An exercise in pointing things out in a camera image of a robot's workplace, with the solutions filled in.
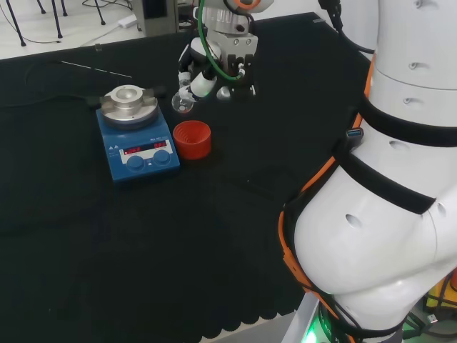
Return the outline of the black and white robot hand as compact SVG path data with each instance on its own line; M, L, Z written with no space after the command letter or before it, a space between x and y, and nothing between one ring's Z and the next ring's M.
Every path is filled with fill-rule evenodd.
M172 104L189 111L211 93L221 101L245 101L256 95L253 58L258 37L253 34L222 34L209 30L206 45L196 36L179 57L179 90Z

